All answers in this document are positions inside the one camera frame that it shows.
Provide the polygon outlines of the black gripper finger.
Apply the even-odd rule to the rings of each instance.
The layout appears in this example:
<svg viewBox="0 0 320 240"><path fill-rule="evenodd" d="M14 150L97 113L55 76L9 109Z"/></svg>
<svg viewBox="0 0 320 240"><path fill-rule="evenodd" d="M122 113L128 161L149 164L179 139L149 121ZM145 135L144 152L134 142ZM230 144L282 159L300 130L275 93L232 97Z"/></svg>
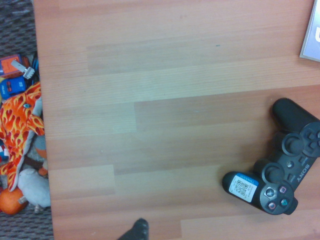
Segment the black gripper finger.
<svg viewBox="0 0 320 240"><path fill-rule="evenodd" d="M118 240L149 240L149 223L144 218L135 221L132 228L121 235Z"/></svg>

